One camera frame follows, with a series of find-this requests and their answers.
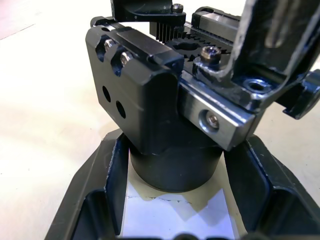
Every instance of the silver screw head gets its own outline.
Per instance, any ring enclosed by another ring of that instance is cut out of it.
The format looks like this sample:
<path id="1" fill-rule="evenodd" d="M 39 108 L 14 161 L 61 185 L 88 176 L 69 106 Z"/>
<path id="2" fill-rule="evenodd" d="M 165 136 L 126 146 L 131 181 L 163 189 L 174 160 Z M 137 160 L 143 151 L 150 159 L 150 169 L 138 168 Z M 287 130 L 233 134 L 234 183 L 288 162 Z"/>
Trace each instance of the silver screw head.
<path id="1" fill-rule="evenodd" d="M 132 54 L 128 51 L 124 51 L 123 53 L 121 53 L 120 61 L 121 61 L 122 66 L 124 67 L 133 58 L 134 57 L 132 56 Z"/>
<path id="2" fill-rule="evenodd" d="M 104 42 L 104 48 L 106 51 L 108 51 L 108 49 L 111 48 L 115 44 L 116 44 L 115 41 L 113 41 L 112 39 L 107 39 Z"/>
<path id="3" fill-rule="evenodd" d="M 184 6 L 179 3 L 172 4 L 171 12 L 176 14 L 182 14 L 184 12 Z"/>
<path id="4" fill-rule="evenodd" d="M 204 46 L 200 57 L 203 62 L 218 64 L 221 59 L 221 50 L 216 46 Z"/>
<path id="5" fill-rule="evenodd" d="M 205 119 L 210 127 L 214 128 L 216 130 L 219 129 L 219 121 L 218 121 L 217 117 L 212 112 L 208 111 L 206 113 Z"/>

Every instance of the silver bolt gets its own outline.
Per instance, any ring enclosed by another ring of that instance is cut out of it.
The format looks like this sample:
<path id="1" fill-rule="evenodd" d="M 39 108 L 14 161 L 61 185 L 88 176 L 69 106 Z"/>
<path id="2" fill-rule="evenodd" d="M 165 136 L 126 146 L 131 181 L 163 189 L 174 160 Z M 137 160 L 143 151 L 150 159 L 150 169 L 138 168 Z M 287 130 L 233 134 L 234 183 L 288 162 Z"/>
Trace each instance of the silver bolt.
<path id="1" fill-rule="evenodd" d="M 111 48 L 115 44 L 116 44 L 115 41 L 113 41 L 112 39 L 107 39 L 104 42 L 104 48 L 106 51 L 108 51 L 108 49 Z"/>
<path id="2" fill-rule="evenodd" d="M 172 4 L 171 12 L 176 14 L 182 14 L 184 12 L 184 6 L 179 3 Z"/>
<path id="3" fill-rule="evenodd" d="M 134 57 L 132 56 L 132 54 L 128 51 L 124 51 L 123 53 L 121 53 L 120 61 L 122 66 L 124 67 L 133 58 Z"/>
<path id="4" fill-rule="evenodd" d="M 208 111 L 205 115 L 205 120 L 209 124 L 210 127 L 214 129 L 219 129 L 219 121 L 217 117 L 210 111 Z"/>
<path id="5" fill-rule="evenodd" d="M 209 64 L 218 64 L 221 59 L 221 51 L 215 46 L 205 46 L 201 50 L 201 60 Z"/>

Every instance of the floor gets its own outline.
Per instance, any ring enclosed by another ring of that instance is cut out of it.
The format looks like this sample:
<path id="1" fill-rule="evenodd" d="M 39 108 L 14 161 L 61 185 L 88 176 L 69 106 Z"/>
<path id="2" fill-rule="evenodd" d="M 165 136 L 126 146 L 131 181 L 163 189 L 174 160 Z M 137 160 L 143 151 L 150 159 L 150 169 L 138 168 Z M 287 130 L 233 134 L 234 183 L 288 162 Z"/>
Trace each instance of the floor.
<path id="1" fill-rule="evenodd" d="M 187 20 L 197 8 L 212 6 L 209 0 L 179 3 L 186 6 Z M 214 7 L 240 15 L 243 4 L 216 1 Z M 85 45 L 91 18 L 110 15 L 107 0 L 0 1 L 0 239 L 44 239 L 74 173 L 106 133 L 117 128 L 98 103 Z M 149 31 L 147 23 L 131 26 Z M 319 62 L 313 68 L 320 68 Z M 282 110 L 276 103 L 269 107 L 255 134 L 320 205 L 320 104 L 299 121 Z M 243 232 L 223 159 L 195 192 L 155 192 L 132 169 L 128 184 L 125 236 L 150 234 L 133 232 L 132 220 L 148 222 L 152 214 L 141 217 L 137 210 L 152 213 L 153 206 L 183 224 L 170 230 L 163 224 L 159 231 L 165 239 L 198 221 L 212 236 L 236 238 Z M 196 211 L 181 201 L 188 198 L 200 206 Z M 217 217 L 208 218 L 209 213 Z"/>

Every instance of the beige table surface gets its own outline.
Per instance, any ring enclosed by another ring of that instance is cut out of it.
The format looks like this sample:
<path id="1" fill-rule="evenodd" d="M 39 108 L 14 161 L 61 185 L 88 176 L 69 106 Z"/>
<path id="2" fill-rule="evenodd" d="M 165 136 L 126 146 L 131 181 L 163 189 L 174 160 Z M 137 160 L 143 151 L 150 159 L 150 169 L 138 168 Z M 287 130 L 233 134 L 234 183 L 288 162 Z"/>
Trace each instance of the beige table surface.
<path id="1" fill-rule="evenodd" d="M 91 18 L 110 16 L 110 2 L 30 1 L 41 12 L 35 24 L 0 40 L 1 240 L 44 239 L 73 175 L 117 128 L 98 104 L 85 44 Z M 179 2 L 190 21 L 202 6 L 240 15 L 244 1 Z M 131 26 L 148 33 L 147 23 Z M 256 134 L 320 205 L 320 104 L 299 121 L 282 110 L 273 104 Z M 239 218 L 223 159 L 210 182 Z"/>

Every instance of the cylindrical base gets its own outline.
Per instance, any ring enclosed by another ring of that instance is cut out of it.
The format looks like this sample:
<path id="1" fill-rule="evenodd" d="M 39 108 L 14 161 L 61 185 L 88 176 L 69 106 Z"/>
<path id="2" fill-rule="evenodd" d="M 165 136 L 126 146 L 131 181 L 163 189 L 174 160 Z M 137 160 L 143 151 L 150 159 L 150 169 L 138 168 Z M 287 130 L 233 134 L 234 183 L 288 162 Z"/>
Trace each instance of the cylindrical base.
<path id="1" fill-rule="evenodd" d="M 217 146 L 169 148 L 160 155 L 143 155 L 130 148 L 137 174 L 149 185 L 171 193 L 196 189 L 216 170 L 222 149 Z"/>

